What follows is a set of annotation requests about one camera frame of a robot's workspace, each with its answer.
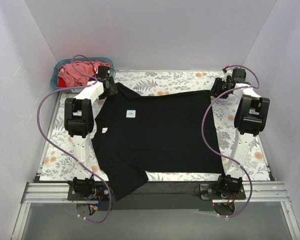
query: plastic basket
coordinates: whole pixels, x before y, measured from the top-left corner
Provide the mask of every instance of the plastic basket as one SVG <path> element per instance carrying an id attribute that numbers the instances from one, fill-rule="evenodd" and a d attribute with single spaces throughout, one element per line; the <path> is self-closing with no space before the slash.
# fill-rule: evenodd
<path id="1" fill-rule="evenodd" d="M 113 77 L 115 74 L 115 71 L 113 69 L 114 68 L 114 64 L 113 62 L 106 57 L 89 57 L 89 59 L 91 61 L 99 61 L 105 64 L 110 64 L 110 68 L 112 68 L 110 71 L 110 75 Z M 85 58 L 75 58 L 75 61 L 87 61 L 87 59 Z M 56 89 L 63 89 L 64 87 L 58 87 L 58 73 L 59 73 L 59 69 L 66 64 L 70 64 L 71 63 L 71 59 L 65 59 L 62 60 L 60 62 L 57 63 L 57 65 L 55 65 L 54 69 L 53 69 L 53 75 L 52 78 L 50 80 L 50 83 L 52 85 L 52 87 L 56 90 Z M 81 88 L 79 89 L 73 89 L 73 90 L 64 90 L 64 93 L 80 93 L 82 91 Z"/>

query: table surface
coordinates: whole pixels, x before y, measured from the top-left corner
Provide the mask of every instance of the table surface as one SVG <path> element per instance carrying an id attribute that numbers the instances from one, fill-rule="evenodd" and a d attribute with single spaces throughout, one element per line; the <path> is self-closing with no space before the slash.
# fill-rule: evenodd
<path id="1" fill-rule="evenodd" d="M 122 83 L 142 96 L 162 96 L 189 91 L 210 90 L 216 77 L 222 72 L 117 72 L 115 82 Z M 52 127 L 51 141 L 73 154 L 73 146 L 68 132 L 64 128 L 65 99 L 75 96 L 63 93 L 60 98 L 57 115 Z M 93 104 L 93 115 L 96 116 L 104 100 Z M 217 131 L 219 148 L 222 154 L 230 156 L 235 140 L 234 118 L 239 100 L 234 95 L 217 101 L 213 109 L 214 123 Z M 96 133 L 94 125 L 91 138 Z M 90 142 L 90 159 L 92 170 L 100 177 L 108 180 L 107 175 L 99 168 L 97 158 Z M 40 181 L 67 181 L 74 177 L 74 160 L 49 144 L 45 153 Z M 251 145 L 244 167 L 253 181 L 269 181 L 269 173 L 265 155 L 258 139 Z M 186 172 L 147 172 L 149 181 L 216 181 L 216 173 L 186 173 Z"/>

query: red cloth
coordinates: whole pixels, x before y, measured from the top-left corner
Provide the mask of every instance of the red cloth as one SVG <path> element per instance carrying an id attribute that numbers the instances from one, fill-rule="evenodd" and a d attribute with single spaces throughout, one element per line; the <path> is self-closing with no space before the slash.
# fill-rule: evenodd
<path id="1" fill-rule="evenodd" d="M 93 76 L 95 74 L 94 68 L 89 61 L 74 61 L 73 64 L 78 71 L 88 76 Z M 98 69 L 100 65 L 110 67 L 110 63 L 103 63 L 100 61 L 93 61 L 93 65 L 96 69 Z M 72 67 L 71 63 L 60 67 L 58 77 L 65 81 L 67 87 L 86 86 L 90 79 L 89 77 L 83 76 L 77 72 Z"/>

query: white wall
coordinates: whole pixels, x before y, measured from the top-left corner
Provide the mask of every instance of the white wall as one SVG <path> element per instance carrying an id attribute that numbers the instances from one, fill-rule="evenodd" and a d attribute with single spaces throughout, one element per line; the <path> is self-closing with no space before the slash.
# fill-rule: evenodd
<path id="1" fill-rule="evenodd" d="M 300 228 L 300 0 L 277 1 L 244 65 L 259 76 L 258 93 L 270 98 L 261 139 Z"/>
<path id="2" fill-rule="evenodd" d="M 242 64 L 276 0 L 25 0 L 58 61 L 116 69 L 220 70 Z"/>
<path id="3" fill-rule="evenodd" d="M 23 0 L 0 0 L 0 240 L 11 238 L 27 181 L 43 149 L 40 100 L 51 91 L 56 60 Z M 48 129 L 54 99 L 41 119 Z"/>

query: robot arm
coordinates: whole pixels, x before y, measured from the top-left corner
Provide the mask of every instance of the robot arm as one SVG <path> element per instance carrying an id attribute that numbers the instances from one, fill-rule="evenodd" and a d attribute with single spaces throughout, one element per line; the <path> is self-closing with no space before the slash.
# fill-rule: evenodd
<path id="1" fill-rule="evenodd" d="M 92 105 L 97 99 L 104 99 L 110 95 L 118 93 L 114 79 L 110 76 L 110 68 L 99 66 L 96 81 L 89 81 L 77 96 L 68 97 L 64 101 L 64 128 L 68 131 L 72 145 L 73 155 L 81 161 L 87 168 L 91 169 L 90 162 L 90 134 L 94 129 L 94 115 Z M 74 178 L 71 187 L 83 197 L 93 194 L 94 180 L 91 173 L 83 167 L 75 164 Z"/>
<path id="2" fill-rule="evenodd" d="M 244 166 L 251 144 L 266 125 L 270 100 L 256 94 L 250 83 L 246 82 L 246 71 L 235 68 L 225 72 L 223 78 L 217 77 L 210 91 L 210 95 L 217 97 L 223 92 L 239 88 L 233 94 L 240 100 L 235 118 L 235 140 L 230 157 Z M 243 171 L 238 164 L 232 161 L 224 167 L 225 175 L 218 179 L 218 189 L 224 196 L 238 194 L 242 188 Z"/>

